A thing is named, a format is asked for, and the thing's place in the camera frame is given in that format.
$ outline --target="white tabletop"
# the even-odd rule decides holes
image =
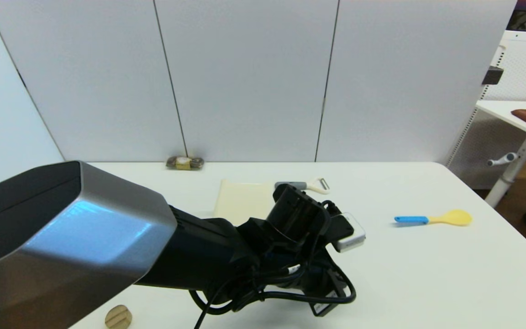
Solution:
[[[476,106],[482,111],[493,115],[526,132],[526,122],[511,114],[512,110],[526,110],[526,102],[516,101],[478,101]]]
[[[445,167],[436,163],[206,163],[202,171],[162,163],[94,163],[162,193],[169,204],[207,216],[220,180],[307,181],[323,176],[333,200],[367,231],[363,246],[330,253],[358,297],[315,318],[288,300],[257,302],[238,313],[206,316],[203,329],[526,328],[526,240]],[[324,196],[309,192],[316,200]],[[469,227],[396,227],[396,215],[472,214]],[[132,286],[74,328],[102,329],[109,309],[125,304],[130,329],[194,327],[200,310],[184,290]]]

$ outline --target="black cable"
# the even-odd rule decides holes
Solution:
[[[251,304],[253,302],[257,302],[261,298],[268,299],[268,298],[277,298],[277,299],[287,299],[287,300],[294,300],[297,302],[312,302],[312,303],[321,303],[321,304],[349,304],[353,302],[357,298],[357,290],[354,288],[354,285],[350,281],[350,279],[344,274],[342,269],[334,263],[334,260],[330,260],[330,263],[336,270],[336,272],[342,276],[342,279],[346,282],[348,289],[350,289],[350,294],[347,297],[310,297],[303,294],[294,294],[294,293],[284,293],[284,292],[263,292],[258,294],[257,296],[254,296],[252,298],[249,298],[248,300],[243,300],[242,302],[238,302],[236,306],[232,309],[235,312],[238,312],[248,304]]]
[[[213,316],[219,316],[221,314],[225,314],[232,310],[232,303],[226,304],[225,306],[222,306],[221,308],[213,308],[212,306],[210,308],[206,308],[206,303],[202,301],[202,298],[198,296],[198,292],[196,290],[189,290],[190,296],[192,297],[192,300],[198,305],[198,307],[201,310],[207,309],[208,314],[212,314]]]
[[[223,288],[225,288],[225,286],[228,285],[228,283],[230,283],[231,281],[233,281],[235,279],[236,279],[236,277],[233,277],[233,278],[228,279],[227,281],[225,281],[225,283],[223,283],[219,287],[219,289],[217,289],[215,294],[213,294],[212,298],[210,298],[210,300],[208,300],[206,302],[206,306],[202,310],[202,313],[200,313],[200,317],[198,318],[198,321],[196,321],[196,325],[194,326],[194,329],[200,329],[200,326],[202,325],[202,321],[204,321],[204,317],[206,316],[206,313],[208,313],[208,311],[210,310],[210,305],[212,305],[212,302],[218,297],[218,295],[221,293],[221,291],[223,291]]]

